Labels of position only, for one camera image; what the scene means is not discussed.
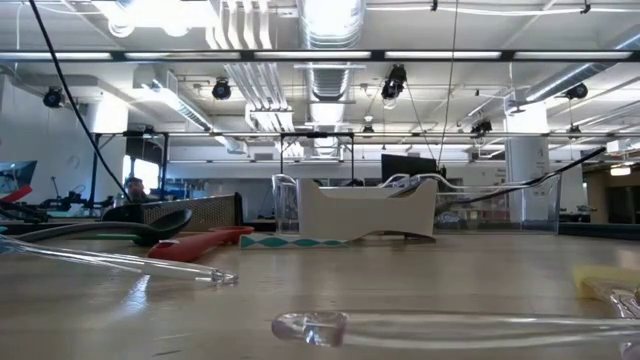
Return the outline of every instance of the monitor screen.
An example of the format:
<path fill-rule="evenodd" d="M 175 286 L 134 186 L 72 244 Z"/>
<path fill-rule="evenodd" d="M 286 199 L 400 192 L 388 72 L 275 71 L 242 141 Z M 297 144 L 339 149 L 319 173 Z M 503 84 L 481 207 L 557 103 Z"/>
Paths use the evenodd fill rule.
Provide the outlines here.
<path fill-rule="evenodd" d="M 0 162 L 0 194 L 10 194 L 31 185 L 37 161 Z"/>
<path fill-rule="evenodd" d="M 412 156 L 382 154 L 382 181 L 396 174 L 433 174 L 437 173 L 437 164 L 434 159 L 426 159 Z"/>

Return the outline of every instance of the wooden table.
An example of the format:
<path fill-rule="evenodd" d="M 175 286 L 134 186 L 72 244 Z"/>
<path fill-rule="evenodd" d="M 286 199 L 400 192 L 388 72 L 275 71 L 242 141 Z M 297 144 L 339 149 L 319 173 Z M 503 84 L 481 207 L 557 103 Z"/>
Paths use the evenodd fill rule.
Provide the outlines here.
<path fill-rule="evenodd" d="M 57 241 L 141 254 L 128 242 Z M 202 263 L 236 287 L 134 276 L 2 255 L 0 359 L 619 359 L 615 344 L 419 352 L 292 345 L 271 334 L 279 313 L 405 309 L 606 316 L 577 301 L 570 268 L 640 269 L 632 242 L 548 235 L 439 235 L 436 244 L 348 249 L 226 249 Z"/>

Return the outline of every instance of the red object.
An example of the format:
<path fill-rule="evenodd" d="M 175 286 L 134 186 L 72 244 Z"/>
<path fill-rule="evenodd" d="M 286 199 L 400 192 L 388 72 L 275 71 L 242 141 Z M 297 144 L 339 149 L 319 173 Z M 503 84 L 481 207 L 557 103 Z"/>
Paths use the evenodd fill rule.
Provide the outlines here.
<path fill-rule="evenodd" d="M 23 197 L 29 195 L 32 191 L 33 191 L 33 189 L 31 188 L 31 186 L 25 185 L 25 186 L 21 187 L 19 190 L 17 190 L 15 192 L 3 197 L 2 199 L 0 199 L 0 201 L 16 202 L 16 201 L 22 199 Z"/>
<path fill-rule="evenodd" d="M 147 254 L 153 259 L 192 262 L 209 249 L 226 244 L 236 244 L 240 235 L 251 234 L 249 226 L 227 226 L 211 229 L 210 233 L 163 240 Z"/>

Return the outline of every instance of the ductwork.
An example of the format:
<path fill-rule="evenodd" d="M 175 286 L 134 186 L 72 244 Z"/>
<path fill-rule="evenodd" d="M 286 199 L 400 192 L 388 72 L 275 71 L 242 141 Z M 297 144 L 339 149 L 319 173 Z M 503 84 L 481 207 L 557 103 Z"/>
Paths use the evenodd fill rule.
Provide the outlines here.
<path fill-rule="evenodd" d="M 358 45 L 365 0 L 297 0 L 297 3 L 304 48 L 335 50 Z M 310 105 L 312 120 L 327 125 L 340 122 L 344 104 L 336 103 L 343 100 L 349 90 L 351 70 L 311 68 L 306 71 L 310 99 L 320 102 Z"/>
<path fill-rule="evenodd" d="M 607 47 L 616 50 L 640 49 L 640 25 L 636 25 L 620 35 Z M 607 63 L 590 63 L 572 65 L 563 71 L 532 86 L 525 94 L 526 103 L 543 101 L 561 92 L 571 89 L 581 82 L 616 65 L 615 61 Z"/>

